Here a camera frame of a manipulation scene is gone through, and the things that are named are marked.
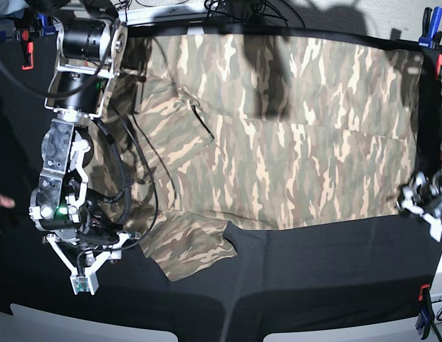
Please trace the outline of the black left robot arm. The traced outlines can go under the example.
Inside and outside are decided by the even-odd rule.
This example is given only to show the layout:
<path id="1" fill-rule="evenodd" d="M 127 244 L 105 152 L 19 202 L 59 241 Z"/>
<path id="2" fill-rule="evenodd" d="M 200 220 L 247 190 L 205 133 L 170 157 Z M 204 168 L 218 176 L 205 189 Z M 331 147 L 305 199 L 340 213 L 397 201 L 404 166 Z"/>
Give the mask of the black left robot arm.
<path id="1" fill-rule="evenodd" d="M 442 240 L 442 46 L 434 72 L 437 82 L 435 108 L 419 116 L 417 166 L 399 188 L 396 201 L 401 214 L 429 225 L 429 235 Z"/>

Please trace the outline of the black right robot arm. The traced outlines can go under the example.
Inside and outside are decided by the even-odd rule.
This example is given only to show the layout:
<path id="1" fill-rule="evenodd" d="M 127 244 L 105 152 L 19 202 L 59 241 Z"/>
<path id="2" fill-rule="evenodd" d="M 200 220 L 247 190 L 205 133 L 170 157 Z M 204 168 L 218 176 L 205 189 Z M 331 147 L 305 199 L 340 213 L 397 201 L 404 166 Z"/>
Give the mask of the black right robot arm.
<path id="1" fill-rule="evenodd" d="M 43 166 L 32 192 L 29 217 L 70 271 L 75 294 L 95 294 L 97 271 L 122 256 L 137 239 L 123 225 L 132 204 L 132 183 L 117 143 L 102 121 L 120 74 L 127 27 L 110 1 L 31 1 L 59 19 L 56 64 L 45 107 L 55 113 L 41 143 Z M 117 164 L 122 184 L 107 196 L 89 188 L 86 167 L 94 155 L 89 124 L 97 126 Z"/>

